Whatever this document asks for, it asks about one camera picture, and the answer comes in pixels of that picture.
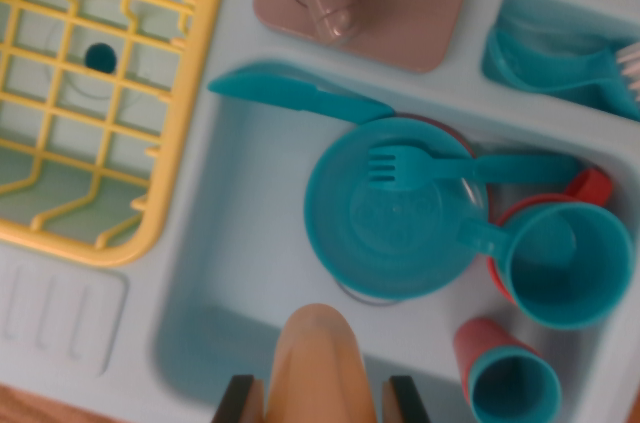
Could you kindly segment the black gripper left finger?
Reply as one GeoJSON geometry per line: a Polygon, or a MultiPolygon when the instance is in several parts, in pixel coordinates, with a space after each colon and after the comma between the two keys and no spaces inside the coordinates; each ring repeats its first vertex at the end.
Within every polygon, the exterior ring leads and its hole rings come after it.
{"type": "Polygon", "coordinates": [[[212,423],[264,421],[264,383],[253,375],[234,375],[214,414],[212,423]]]}

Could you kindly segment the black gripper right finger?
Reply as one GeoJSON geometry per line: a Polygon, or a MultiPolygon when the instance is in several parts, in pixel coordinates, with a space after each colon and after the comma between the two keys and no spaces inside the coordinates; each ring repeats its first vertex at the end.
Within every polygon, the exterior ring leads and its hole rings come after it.
{"type": "Polygon", "coordinates": [[[431,420],[408,375],[391,376],[382,388],[382,414],[385,423],[430,423],[431,420]]]}

